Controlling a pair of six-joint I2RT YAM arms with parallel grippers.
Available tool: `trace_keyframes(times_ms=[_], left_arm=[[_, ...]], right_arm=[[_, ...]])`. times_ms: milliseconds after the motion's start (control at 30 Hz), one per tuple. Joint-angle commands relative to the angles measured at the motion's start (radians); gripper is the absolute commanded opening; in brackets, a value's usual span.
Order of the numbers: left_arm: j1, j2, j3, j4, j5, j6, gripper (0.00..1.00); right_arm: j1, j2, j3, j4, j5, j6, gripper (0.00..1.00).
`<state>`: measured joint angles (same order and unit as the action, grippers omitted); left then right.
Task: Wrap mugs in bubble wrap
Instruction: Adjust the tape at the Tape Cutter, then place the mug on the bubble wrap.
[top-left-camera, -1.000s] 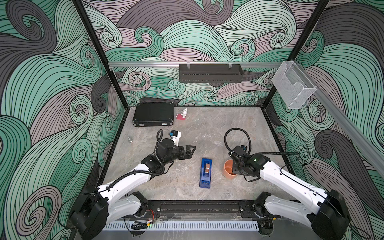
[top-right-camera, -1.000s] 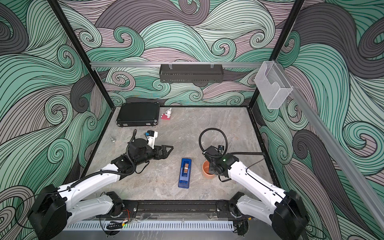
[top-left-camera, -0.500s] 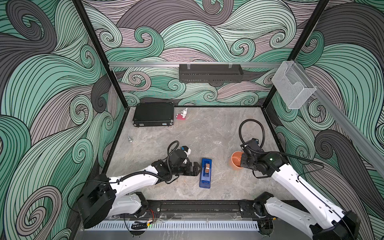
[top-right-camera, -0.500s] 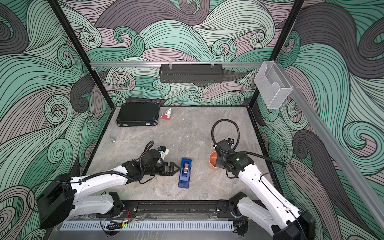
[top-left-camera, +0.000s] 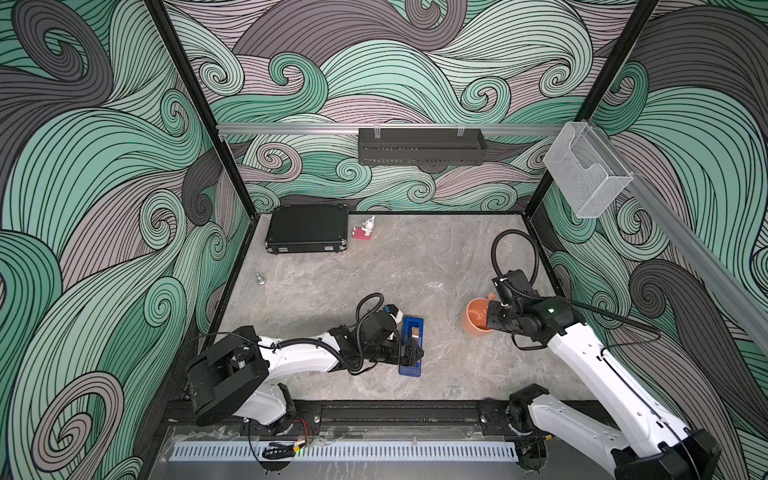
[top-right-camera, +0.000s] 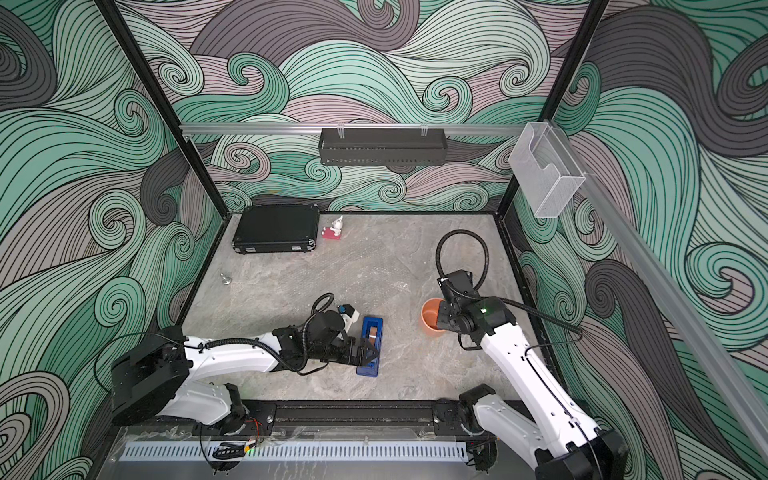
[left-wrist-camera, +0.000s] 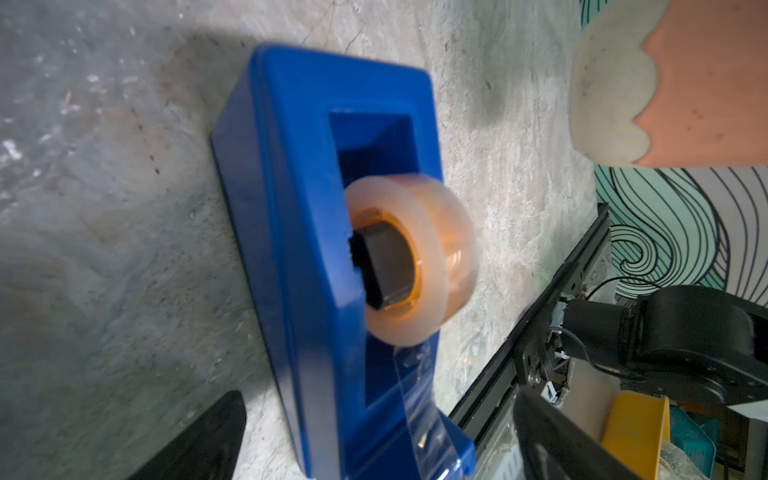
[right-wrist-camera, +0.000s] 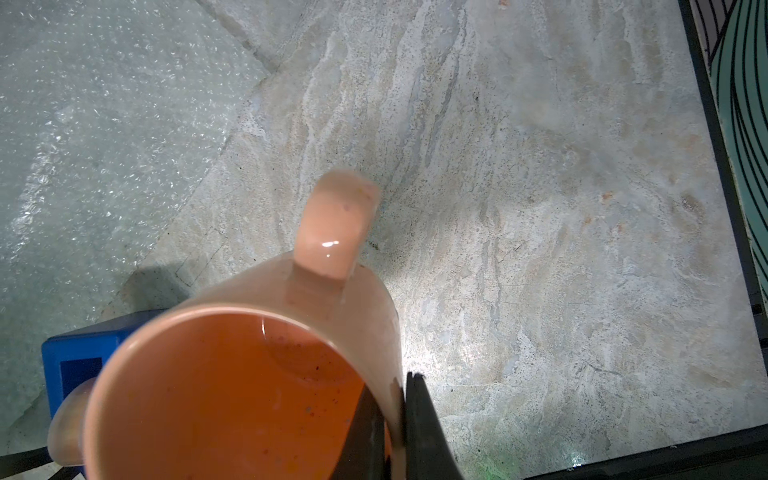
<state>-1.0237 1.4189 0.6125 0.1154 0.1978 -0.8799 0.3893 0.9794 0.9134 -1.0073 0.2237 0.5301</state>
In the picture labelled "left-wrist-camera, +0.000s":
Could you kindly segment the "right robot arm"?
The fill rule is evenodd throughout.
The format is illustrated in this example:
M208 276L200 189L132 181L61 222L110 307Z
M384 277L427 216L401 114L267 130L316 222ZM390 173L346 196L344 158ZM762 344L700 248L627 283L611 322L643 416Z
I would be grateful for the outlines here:
M567 355L639 393L727 406L767 397L767 310L723 291L665 287L633 306L576 299L552 329Z

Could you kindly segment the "orange ceramic mug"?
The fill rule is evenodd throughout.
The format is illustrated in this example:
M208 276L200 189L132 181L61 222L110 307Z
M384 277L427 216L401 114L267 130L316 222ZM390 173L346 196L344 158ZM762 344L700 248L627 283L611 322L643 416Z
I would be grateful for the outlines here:
M612 1L583 30L570 81L575 149L608 167L767 162L767 5Z

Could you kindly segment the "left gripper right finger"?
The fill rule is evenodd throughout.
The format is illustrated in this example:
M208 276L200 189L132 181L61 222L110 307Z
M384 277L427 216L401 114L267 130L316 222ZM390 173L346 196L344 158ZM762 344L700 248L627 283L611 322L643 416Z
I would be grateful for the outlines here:
M533 388L522 386L513 422L527 479L636 479Z

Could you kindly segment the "blue tape dispenser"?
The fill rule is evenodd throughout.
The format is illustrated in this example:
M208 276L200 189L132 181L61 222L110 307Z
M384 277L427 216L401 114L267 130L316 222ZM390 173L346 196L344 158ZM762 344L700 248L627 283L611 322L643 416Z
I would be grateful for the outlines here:
M472 475L474 443L434 395L439 333L451 318L415 346L378 340L350 249L352 182L416 173L444 184L429 75L263 45L210 141L302 472Z

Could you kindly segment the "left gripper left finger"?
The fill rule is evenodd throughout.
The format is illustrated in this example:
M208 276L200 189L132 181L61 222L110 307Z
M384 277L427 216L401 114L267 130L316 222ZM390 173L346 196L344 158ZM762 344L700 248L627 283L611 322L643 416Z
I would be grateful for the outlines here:
M247 422L242 393L225 393L129 479L230 480Z

